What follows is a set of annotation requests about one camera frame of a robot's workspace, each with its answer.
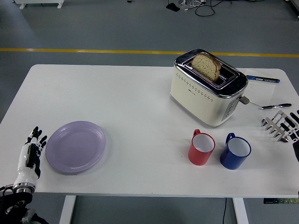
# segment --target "mug handle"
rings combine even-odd
[[[195,136],[195,135],[197,135],[197,134],[200,134],[200,130],[199,130],[199,129],[195,129],[195,130],[194,130],[193,136]]]
[[[229,140],[229,139],[232,139],[232,138],[235,138],[235,134],[234,134],[234,133],[229,133],[228,136],[226,137],[225,144],[227,144],[227,143],[228,143],[228,140]]]

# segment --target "toaster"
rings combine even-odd
[[[185,109],[209,126],[219,126],[232,116],[237,104],[249,103],[242,97],[248,84],[247,77],[236,68],[213,56],[221,65],[215,83],[191,67],[193,58],[205,52],[193,49],[179,56],[174,62],[171,95]]]

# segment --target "red mug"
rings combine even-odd
[[[209,134],[201,133],[199,129],[195,129],[188,153],[189,160],[195,165],[204,165],[212,154],[215,145],[214,139]]]

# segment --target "pen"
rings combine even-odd
[[[271,105],[271,106],[262,106],[259,110],[266,110],[266,109],[273,109],[273,108],[280,108],[280,107],[289,107],[291,104],[278,104],[278,105]]]
[[[269,83],[279,83],[280,80],[276,78],[265,78],[265,77],[259,77],[259,76],[246,76],[247,79],[250,80],[258,80],[258,81],[264,81]]]

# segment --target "gray floor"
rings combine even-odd
[[[299,92],[298,11],[284,0],[224,1],[215,15],[198,17],[194,9],[166,9],[167,0],[65,0],[32,4],[23,10],[0,1],[0,120],[26,74],[35,64],[173,66],[175,54],[21,52],[21,49],[108,49],[283,54],[281,57],[218,56],[237,68],[279,68]],[[198,11],[211,13],[208,7]],[[62,196],[35,194],[38,214],[56,224]],[[294,223],[299,205],[264,205],[245,199],[249,224]],[[209,223],[222,222],[223,198],[78,197],[77,223]],[[225,223],[236,223],[228,200]]]

